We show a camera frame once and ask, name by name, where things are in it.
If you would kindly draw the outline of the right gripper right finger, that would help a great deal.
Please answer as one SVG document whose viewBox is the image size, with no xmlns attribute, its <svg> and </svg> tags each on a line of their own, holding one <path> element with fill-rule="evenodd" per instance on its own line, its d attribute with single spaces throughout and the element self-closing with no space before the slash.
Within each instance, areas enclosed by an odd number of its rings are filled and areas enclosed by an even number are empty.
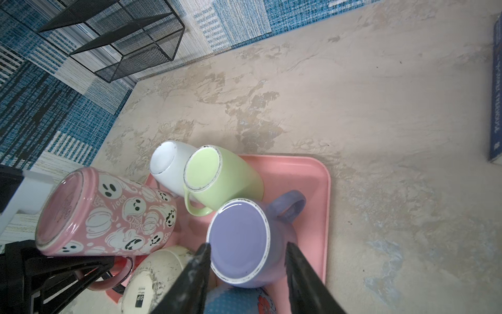
<svg viewBox="0 0 502 314">
<path fill-rule="evenodd" d="M 285 266 L 289 302 L 293 314 L 346 313 L 295 243 L 287 243 Z"/>
</svg>

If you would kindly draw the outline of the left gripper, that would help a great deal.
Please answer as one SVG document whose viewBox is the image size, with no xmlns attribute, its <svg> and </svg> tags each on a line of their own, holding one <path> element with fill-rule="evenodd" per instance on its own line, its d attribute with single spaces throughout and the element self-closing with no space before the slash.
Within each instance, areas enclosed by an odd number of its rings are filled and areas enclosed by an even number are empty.
<svg viewBox="0 0 502 314">
<path fill-rule="evenodd" d="M 43 257 L 34 240 L 1 254 L 1 313 L 59 313 L 115 263 L 105 257 Z"/>
</svg>

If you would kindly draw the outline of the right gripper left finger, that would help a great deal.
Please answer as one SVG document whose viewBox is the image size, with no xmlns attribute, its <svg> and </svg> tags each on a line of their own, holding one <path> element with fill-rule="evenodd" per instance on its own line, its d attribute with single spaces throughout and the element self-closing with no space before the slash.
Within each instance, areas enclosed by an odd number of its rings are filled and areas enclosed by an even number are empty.
<svg viewBox="0 0 502 314">
<path fill-rule="evenodd" d="M 151 313 L 204 313 L 210 275 L 209 243 L 199 246 L 187 267 Z"/>
</svg>

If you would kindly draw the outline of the pink ghost pattern mug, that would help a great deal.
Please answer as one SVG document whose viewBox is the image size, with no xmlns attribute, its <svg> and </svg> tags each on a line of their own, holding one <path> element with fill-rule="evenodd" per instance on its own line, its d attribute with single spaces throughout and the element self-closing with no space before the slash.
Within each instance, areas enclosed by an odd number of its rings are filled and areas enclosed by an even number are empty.
<svg viewBox="0 0 502 314">
<path fill-rule="evenodd" d="M 162 248 L 177 219 L 175 197 L 94 167 L 67 175 L 44 204 L 35 243 L 46 256 L 119 256 L 126 265 L 91 290 L 109 290 L 133 272 L 136 256 Z"/>
</svg>

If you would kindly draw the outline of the white mug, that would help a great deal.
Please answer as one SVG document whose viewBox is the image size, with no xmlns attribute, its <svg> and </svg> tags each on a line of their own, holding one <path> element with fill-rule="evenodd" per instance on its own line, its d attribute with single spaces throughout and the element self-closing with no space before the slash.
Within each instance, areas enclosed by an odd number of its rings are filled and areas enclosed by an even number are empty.
<svg viewBox="0 0 502 314">
<path fill-rule="evenodd" d="M 166 141 L 150 159 L 150 173 L 162 186 L 177 196 L 184 196 L 183 173 L 186 163 L 197 148 L 180 141 Z"/>
</svg>

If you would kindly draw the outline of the blue mug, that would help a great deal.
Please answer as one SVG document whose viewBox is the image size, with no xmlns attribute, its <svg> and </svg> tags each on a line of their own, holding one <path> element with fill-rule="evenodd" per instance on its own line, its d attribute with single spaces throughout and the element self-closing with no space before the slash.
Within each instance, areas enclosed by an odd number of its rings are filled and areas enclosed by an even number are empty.
<svg viewBox="0 0 502 314">
<path fill-rule="evenodd" d="M 277 313 L 277 307 L 264 288 L 221 285 L 207 294 L 204 313 Z"/>
</svg>

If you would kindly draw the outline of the purple mug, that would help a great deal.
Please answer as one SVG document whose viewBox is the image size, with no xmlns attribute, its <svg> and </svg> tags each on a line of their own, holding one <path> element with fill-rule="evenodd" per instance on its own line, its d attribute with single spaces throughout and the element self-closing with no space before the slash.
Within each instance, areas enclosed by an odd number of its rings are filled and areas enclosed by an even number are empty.
<svg viewBox="0 0 502 314">
<path fill-rule="evenodd" d="M 207 243 L 215 275 L 234 287 L 253 289 L 286 276 L 286 246 L 297 243 L 293 223 L 307 203 L 291 190 L 270 204 L 236 198 L 224 204 L 210 222 Z"/>
</svg>

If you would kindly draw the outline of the light green mug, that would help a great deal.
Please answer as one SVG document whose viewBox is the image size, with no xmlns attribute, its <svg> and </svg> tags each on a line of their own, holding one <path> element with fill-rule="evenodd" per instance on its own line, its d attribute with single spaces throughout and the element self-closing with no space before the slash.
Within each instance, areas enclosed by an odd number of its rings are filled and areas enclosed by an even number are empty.
<svg viewBox="0 0 502 314">
<path fill-rule="evenodd" d="M 264 198 L 260 174 L 237 154 L 215 145 L 202 146 L 189 157 L 183 181 L 186 209 L 196 217 L 210 215 L 236 198 Z"/>
</svg>

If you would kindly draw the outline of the cream ceramic teapot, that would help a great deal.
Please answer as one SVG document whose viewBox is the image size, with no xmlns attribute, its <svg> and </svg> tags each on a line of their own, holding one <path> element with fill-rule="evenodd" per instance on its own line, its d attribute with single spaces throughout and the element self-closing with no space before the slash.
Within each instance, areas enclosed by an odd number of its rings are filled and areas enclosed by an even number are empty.
<svg viewBox="0 0 502 314">
<path fill-rule="evenodd" d="M 134 271 L 120 301 L 122 313 L 151 313 L 169 292 L 193 251 L 174 245 L 150 254 Z"/>
</svg>

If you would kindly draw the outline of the blue treehouse book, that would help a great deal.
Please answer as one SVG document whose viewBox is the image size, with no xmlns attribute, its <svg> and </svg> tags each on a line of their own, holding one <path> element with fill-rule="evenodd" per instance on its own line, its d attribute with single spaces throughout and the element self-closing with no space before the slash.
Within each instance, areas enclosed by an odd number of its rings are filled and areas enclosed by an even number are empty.
<svg viewBox="0 0 502 314">
<path fill-rule="evenodd" d="M 501 14 L 494 24 L 489 161 L 501 165 Z"/>
</svg>

